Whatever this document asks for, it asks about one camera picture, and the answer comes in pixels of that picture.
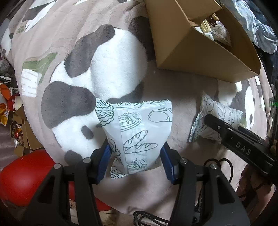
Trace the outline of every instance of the plastic food packet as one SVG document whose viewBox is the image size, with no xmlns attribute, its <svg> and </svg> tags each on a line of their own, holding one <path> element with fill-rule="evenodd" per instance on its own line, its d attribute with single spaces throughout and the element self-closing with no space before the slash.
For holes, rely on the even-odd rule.
<svg viewBox="0 0 278 226">
<path fill-rule="evenodd" d="M 96 114 L 116 157 L 112 178 L 160 166 L 160 149 L 171 132 L 171 101 L 110 104 L 97 99 Z"/>
<path fill-rule="evenodd" d="M 226 107 L 223 104 L 213 101 L 204 91 L 201 100 L 200 113 L 197 115 L 191 128 L 189 141 L 195 141 L 199 136 L 211 140 L 221 141 L 219 133 L 208 127 L 205 122 L 205 116 L 211 114 L 232 127 L 237 129 L 239 126 L 246 128 L 246 118 L 242 111 Z"/>
<path fill-rule="evenodd" d="M 17 146 L 17 144 L 24 146 L 22 126 L 17 124 L 16 121 L 13 121 L 11 125 L 11 137 L 15 140 L 15 146 Z"/>
<path fill-rule="evenodd" d="M 220 21 L 216 21 L 216 25 L 214 27 L 210 25 L 210 29 L 212 37 L 215 41 L 231 46 L 230 34 Z"/>
</svg>

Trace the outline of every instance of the open cardboard box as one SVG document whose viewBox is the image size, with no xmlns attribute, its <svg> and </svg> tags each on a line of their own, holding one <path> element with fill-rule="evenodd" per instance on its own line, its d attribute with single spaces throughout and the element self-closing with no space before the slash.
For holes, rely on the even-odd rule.
<svg viewBox="0 0 278 226">
<path fill-rule="evenodd" d="M 157 66 L 228 82 L 260 73 L 260 60 L 241 24 L 215 0 L 145 0 Z M 193 27 L 216 12 L 232 47 L 218 44 Z"/>
<path fill-rule="evenodd" d="M 18 124 L 22 124 L 23 132 L 24 146 L 18 145 L 14 149 L 14 153 L 17 156 L 21 157 L 26 150 L 36 150 L 43 147 L 42 144 L 37 140 L 35 134 L 33 133 L 30 127 L 29 122 L 27 121 L 23 105 L 17 111 L 15 111 L 13 115 L 13 120 L 16 121 Z"/>
</svg>

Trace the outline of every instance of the black patch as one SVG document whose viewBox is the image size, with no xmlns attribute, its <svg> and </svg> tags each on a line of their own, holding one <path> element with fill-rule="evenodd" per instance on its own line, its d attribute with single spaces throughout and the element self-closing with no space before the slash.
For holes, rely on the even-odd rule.
<svg viewBox="0 0 278 226">
<path fill-rule="evenodd" d="M 219 94 L 219 90 L 217 89 L 217 90 L 216 90 L 216 93 L 215 93 L 215 95 L 214 95 L 214 99 L 213 99 L 214 101 L 219 102 L 218 94 Z"/>
<path fill-rule="evenodd" d="M 76 163 L 80 162 L 83 158 L 80 154 L 69 150 L 65 153 L 65 162 L 69 165 L 75 165 Z"/>
<path fill-rule="evenodd" d="M 94 138 L 94 133 L 87 126 L 82 126 L 81 132 L 87 140 Z"/>
<path fill-rule="evenodd" d="M 249 117 L 250 125 L 252 123 L 252 120 L 253 120 L 253 115 L 251 114 L 250 117 Z"/>
<path fill-rule="evenodd" d="M 65 59 L 67 74 L 77 77 L 88 70 L 96 49 L 103 43 L 109 41 L 115 35 L 112 25 L 101 25 L 95 32 L 80 38 L 72 52 Z"/>
<path fill-rule="evenodd" d="M 45 125 L 53 128 L 73 116 L 87 115 L 95 107 L 96 98 L 87 88 L 57 81 L 50 83 L 43 93 L 41 114 Z"/>
<path fill-rule="evenodd" d="M 248 86 L 250 86 L 248 79 L 241 81 L 242 89 L 240 92 L 237 92 L 229 107 L 245 113 L 245 94 Z"/>
<path fill-rule="evenodd" d="M 256 81 L 256 86 L 257 86 L 257 89 L 258 89 L 259 97 L 262 97 L 262 86 L 258 85 L 257 81 Z"/>
<path fill-rule="evenodd" d="M 149 19 L 144 16 L 138 16 L 131 20 L 128 30 L 135 35 L 142 43 L 146 50 L 148 61 L 155 58 L 155 50 L 153 47 L 152 32 Z"/>
<path fill-rule="evenodd" d="M 32 9 L 29 9 L 29 10 L 26 12 L 25 16 L 23 17 L 22 22 L 24 22 L 24 21 L 26 21 L 26 20 L 32 20 L 32 19 L 34 19 L 34 18 L 39 14 L 39 12 L 42 11 L 43 8 L 46 7 L 46 6 L 49 5 L 49 4 L 50 4 L 50 3 L 46 3 L 46 4 L 44 4 L 44 5 L 37 6 L 37 7 L 34 7 L 34 8 L 32 8 Z"/>
<path fill-rule="evenodd" d="M 138 86 L 136 86 L 135 90 L 131 93 L 124 95 L 120 98 L 109 98 L 107 102 L 111 104 L 121 103 L 121 102 L 132 102 L 132 103 L 139 103 L 142 99 L 144 91 L 143 82 L 140 82 Z"/>
</svg>

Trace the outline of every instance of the pancake drawing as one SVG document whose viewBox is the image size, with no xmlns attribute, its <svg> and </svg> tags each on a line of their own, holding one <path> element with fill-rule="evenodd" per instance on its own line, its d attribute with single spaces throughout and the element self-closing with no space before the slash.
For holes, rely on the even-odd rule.
<svg viewBox="0 0 278 226">
<path fill-rule="evenodd" d="M 134 128 L 135 126 L 139 125 L 140 122 L 141 119 L 137 118 L 137 114 L 135 112 L 127 112 L 119 116 L 121 132 Z"/>
</svg>

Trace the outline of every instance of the screw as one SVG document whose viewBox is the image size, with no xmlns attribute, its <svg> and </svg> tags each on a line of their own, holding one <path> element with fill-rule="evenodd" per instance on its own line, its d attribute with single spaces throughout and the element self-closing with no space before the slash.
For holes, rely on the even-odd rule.
<svg viewBox="0 0 278 226">
<path fill-rule="evenodd" d="M 90 159 L 89 157 L 84 158 L 84 159 L 83 159 L 83 162 L 84 162 L 84 163 L 90 163 L 90 162 L 91 162 L 91 159 Z"/>
<path fill-rule="evenodd" d="M 56 164 L 53 166 L 53 168 L 56 169 L 56 170 L 59 169 L 60 167 L 61 167 L 61 164 L 60 164 L 60 163 L 56 163 Z"/>
<path fill-rule="evenodd" d="M 186 164 L 186 163 L 188 163 L 188 159 L 187 158 L 181 158 L 180 163 Z"/>
<path fill-rule="evenodd" d="M 210 165 L 210 167 L 213 169 L 213 170 L 216 170 L 218 168 L 218 165 L 216 165 L 215 163 L 212 163 Z"/>
</svg>

